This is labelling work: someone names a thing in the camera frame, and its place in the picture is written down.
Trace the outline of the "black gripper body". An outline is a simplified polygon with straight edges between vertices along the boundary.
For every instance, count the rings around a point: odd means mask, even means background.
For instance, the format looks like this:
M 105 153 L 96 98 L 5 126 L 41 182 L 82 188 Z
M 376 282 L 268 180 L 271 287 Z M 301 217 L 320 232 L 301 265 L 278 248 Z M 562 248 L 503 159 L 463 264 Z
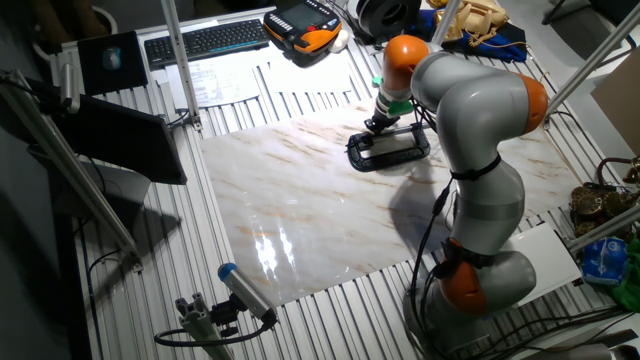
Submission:
M 383 128 L 384 130 L 394 125 L 399 120 L 399 117 L 387 117 L 384 114 L 375 112 L 374 115 L 364 121 L 366 128 L 370 128 L 373 131 L 379 128 Z

